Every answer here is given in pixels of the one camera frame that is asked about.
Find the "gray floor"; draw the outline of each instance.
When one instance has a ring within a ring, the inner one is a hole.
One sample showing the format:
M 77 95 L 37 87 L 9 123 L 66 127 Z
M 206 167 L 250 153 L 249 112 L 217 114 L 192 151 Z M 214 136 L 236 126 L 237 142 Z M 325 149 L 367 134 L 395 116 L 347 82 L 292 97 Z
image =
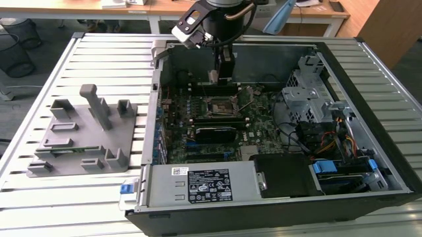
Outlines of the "gray floor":
M 66 20 L 65 28 L 58 28 L 57 20 L 34 20 L 38 24 L 38 32 L 43 39 L 43 46 L 29 51 L 31 59 L 38 70 L 27 77 L 21 79 L 10 78 L 0 71 L 0 80 L 6 86 L 15 85 L 43 85 L 50 73 L 55 67 L 67 43 L 74 32 L 86 30 L 86 26 L 81 25 L 77 20 Z M 148 21 L 121 21 L 123 33 L 149 34 L 150 25 Z M 173 22 L 161 23 L 161 31 L 170 34 Z M 99 25 L 99 33 L 106 31 L 105 24 Z M 260 34 L 252 30 L 248 34 Z M 419 101 L 422 101 L 422 42 L 417 42 L 409 53 L 404 56 L 400 64 L 396 66 L 393 73 L 403 81 L 409 91 L 413 93 Z M 13 139 L 21 123 L 27 115 L 41 88 L 23 87 L 14 88 L 17 95 L 11 102 L 0 101 L 0 138 Z M 7 144 L 0 142 L 0 154 L 5 153 Z

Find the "aluminum slotted table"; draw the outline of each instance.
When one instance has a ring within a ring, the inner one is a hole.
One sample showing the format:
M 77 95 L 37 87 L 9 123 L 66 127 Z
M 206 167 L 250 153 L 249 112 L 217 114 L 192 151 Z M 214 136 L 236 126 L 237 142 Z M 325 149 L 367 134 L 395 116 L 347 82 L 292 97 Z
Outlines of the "aluminum slotted table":
M 169 35 L 75 34 L 0 160 L 0 236 L 145 236 L 119 210 L 119 188 L 141 174 L 154 40 Z M 244 40 L 324 41 L 332 49 L 385 128 L 422 177 L 422 108 L 365 43 L 355 39 L 245 36 Z M 333 83 L 343 99 L 343 92 Z M 125 173 L 29 178 L 29 163 L 51 121 L 55 99 L 87 104 L 82 84 L 98 85 L 113 104 L 138 104 L 130 170 Z M 385 208 L 356 221 L 320 223 L 200 236 L 421 236 L 422 204 Z

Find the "black cable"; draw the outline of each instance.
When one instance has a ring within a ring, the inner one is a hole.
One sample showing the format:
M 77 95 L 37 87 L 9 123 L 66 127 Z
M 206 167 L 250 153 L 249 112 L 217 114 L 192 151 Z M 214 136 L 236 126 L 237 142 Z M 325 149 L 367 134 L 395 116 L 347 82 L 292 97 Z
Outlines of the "black cable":
M 238 34 L 236 34 L 234 37 L 232 37 L 229 40 L 226 40 L 226 41 L 224 41 L 221 43 L 210 44 L 209 42 L 204 42 L 202 43 L 204 47 L 212 47 L 212 48 L 222 47 L 222 46 L 230 44 L 232 42 L 234 42 L 244 35 L 244 33 L 246 32 L 246 30 L 249 29 L 249 27 L 252 26 L 253 21 L 254 21 L 254 17 L 256 17 L 256 13 L 257 13 L 257 4 L 254 3 L 254 5 L 256 5 L 256 7 L 254 7 L 254 9 L 252 11 L 250 20 L 246 23 L 246 25 L 244 26 L 242 30 L 238 32 Z
M 297 131 L 293 131 L 292 133 L 289 133 L 289 140 L 288 140 L 288 151 L 290 152 L 290 147 L 300 147 L 296 145 L 292 145 L 292 134 L 297 133 Z
M 276 79 L 281 84 L 285 84 L 285 83 L 277 78 L 277 76 L 276 76 L 273 73 L 265 74 L 265 76 L 264 76 L 264 78 L 262 78 L 264 82 L 266 82 L 265 79 L 266 79 L 268 77 L 274 77 L 274 79 Z
M 298 33 L 297 33 L 297 35 L 300 36 L 301 26 L 302 26 L 302 23 L 304 23 L 304 15 L 302 15 L 302 7 L 300 7 L 297 4 L 296 4 L 296 6 L 300 8 L 300 12 L 301 12 L 301 23 L 300 23 L 300 27 L 298 27 Z
M 288 134 L 288 132 L 285 132 L 284 129 L 281 129 L 280 125 L 278 125 L 277 122 L 276 122 L 276 116 L 274 116 L 274 114 L 276 114 L 276 104 L 277 104 L 277 100 L 278 100 L 281 94 L 282 94 L 282 90 L 281 90 L 281 92 L 278 93 L 278 95 L 277 95 L 277 97 L 276 97 L 276 99 L 274 99 L 274 104 L 273 104 L 273 122 L 274 122 L 274 125 L 276 125 L 278 131 L 280 131 L 281 133 L 284 133 L 284 135 L 288 136 L 288 137 L 300 145 L 300 147 L 302 148 L 302 150 L 304 150 L 306 153 L 313 154 L 312 150 L 304 145 L 304 143 L 300 142 L 294 137 L 292 137 L 292 136 Z

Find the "power supply label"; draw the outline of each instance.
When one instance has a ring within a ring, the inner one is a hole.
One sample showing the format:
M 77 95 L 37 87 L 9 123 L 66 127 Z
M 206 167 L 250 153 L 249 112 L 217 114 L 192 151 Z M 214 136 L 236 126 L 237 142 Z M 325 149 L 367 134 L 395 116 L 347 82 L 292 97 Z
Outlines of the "power supply label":
M 233 201 L 229 169 L 189 171 L 190 203 Z

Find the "regulatory symbols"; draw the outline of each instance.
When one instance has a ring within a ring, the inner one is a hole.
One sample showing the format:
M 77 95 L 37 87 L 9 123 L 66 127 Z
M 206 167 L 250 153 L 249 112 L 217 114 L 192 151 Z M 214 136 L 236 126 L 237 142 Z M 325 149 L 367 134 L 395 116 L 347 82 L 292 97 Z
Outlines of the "regulatory symbols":
M 209 184 L 200 184 L 198 191 L 200 191 L 200 192 L 206 192 L 206 191 L 209 191 Z
M 192 192 L 198 192 L 198 184 L 192 184 L 190 185 L 190 191 Z

